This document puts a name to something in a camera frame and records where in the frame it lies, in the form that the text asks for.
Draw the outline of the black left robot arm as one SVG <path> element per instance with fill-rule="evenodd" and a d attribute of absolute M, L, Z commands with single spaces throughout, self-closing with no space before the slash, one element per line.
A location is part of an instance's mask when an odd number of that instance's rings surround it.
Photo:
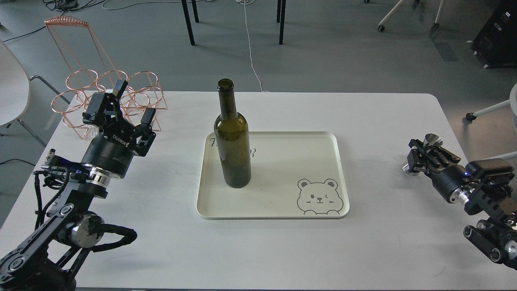
<path fill-rule="evenodd" d="M 2 291 L 74 291 L 75 276 L 90 252 L 128 245 L 137 233 L 106 224 L 89 210 L 95 197 L 107 197 L 113 178 L 122 179 L 134 156 L 145 156 L 156 134 L 156 110 L 146 108 L 141 123 L 127 121 L 120 100 L 127 87 L 118 80 L 112 90 L 92 95 L 83 122 L 98 128 L 81 162 L 51 149 L 35 171 L 38 199 L 34 232 L 1 259 Z"/>

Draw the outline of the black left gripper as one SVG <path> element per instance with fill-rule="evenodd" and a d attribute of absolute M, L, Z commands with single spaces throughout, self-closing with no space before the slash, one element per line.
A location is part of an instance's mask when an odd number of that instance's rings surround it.
<path fill-rule="evenodd" d="M 156 134 L 152 124 L 155 108 L 146 108 L 141 124 L 134 126 L 123 117 L 119 99 L 128 82 L 118 80 L 113 93 L 94 93 L 83 122 L 98 128 L 81 163 L 106 170 L 115 177 L 124 178 L 134 156 L 147 155 Z"/>

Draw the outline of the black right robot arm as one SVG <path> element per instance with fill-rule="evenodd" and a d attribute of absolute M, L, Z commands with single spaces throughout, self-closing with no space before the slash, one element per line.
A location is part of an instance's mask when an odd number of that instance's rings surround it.
<path fill-rule="evenodd" d="M 464 228 L 465 238 L 493 263 L 516 269 L 516 202 L 510 186 L 513 167 L 501 158 L 475 160 L 463 167 L 460 157 L 442 144 L 435 134 L 427 134 L 423 141 L 410 140 L 403 171 L 424 173 L 445 201 L 461 203 L 468 215 L 486 213 L 488 219 Z"/>

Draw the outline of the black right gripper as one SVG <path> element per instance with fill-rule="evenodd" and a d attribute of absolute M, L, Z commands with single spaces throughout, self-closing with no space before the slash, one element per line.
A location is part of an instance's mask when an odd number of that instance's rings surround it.
<path fill-rule="evenodd" d="M 407 174 L 417 176 L 424 173 L 432 180 L 433 187 L 448 203 L 467 203 L 477 184 L 467 170 L 458 164 L 460 157 L 445 148 L 433 146 L 433 164 L 442 164 L 440 168 L 430 167 L 432 150 L 410 150 L 408 154 Z"/>

